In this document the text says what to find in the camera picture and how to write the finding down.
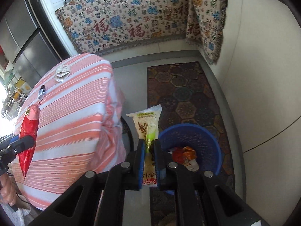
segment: human hand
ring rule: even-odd
[[[16,203],[17,194],[13,183],[6,173],[0,176],[0,187],[0,194],[3,197],[3,199],[0,199],[0,202],[9,204],[10,206],[14,205]]]

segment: finger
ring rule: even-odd
[[[5,201],[6,204],[8,204],[8,203],[10,204],[16,195],[16,191],[15,191],[13,185],[11,185],[10,187],[11,187],[10,194],[8,196],[6,196],[5,198],[3,198],[3,200]]]
[[[9,203],[9,205],[12,206],[12,205],[16,204],[16,199],[17,199],[17,194],[15,193],[14,198],[13,198],[12,202]]]
[[[0,194],[5,199],[11,192],[11,185],[7,184],[5,187],[3,187],[0,191]]]
[[[9,180],[9,176],[4,173],[3,175],[0,176],[0,183],[2,187],[5,187],[7,185],[7,182]]]

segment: pink and white tablecloth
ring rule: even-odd
[[[62,83],[54,79],[59,65],[71,74]],[[22,194],[45,209],[87,170],[103,172],[124,161],[120,123],[122,93],[117,90],[112,66],[93,54],[62,61],[33,88],[18,117],[19,134],[28,106],[38,103],[45,85],[33,160],[24,180],[18,158],[12,168]]]

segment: hexagon pattern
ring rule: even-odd
[[[148,107],[161,104],[159,131],[179,123],[205,127],[222,152],[219,178],[235,190],[231,149],[212,89],[199,62],[147,68]]]

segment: blue bucket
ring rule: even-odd
[[[219,174],[222,154],[215,137],[205,128],[195,124],[177,124],[160,132],[159,140],[163,151],[175,147],[192,147],[197,153],[200,170]]]

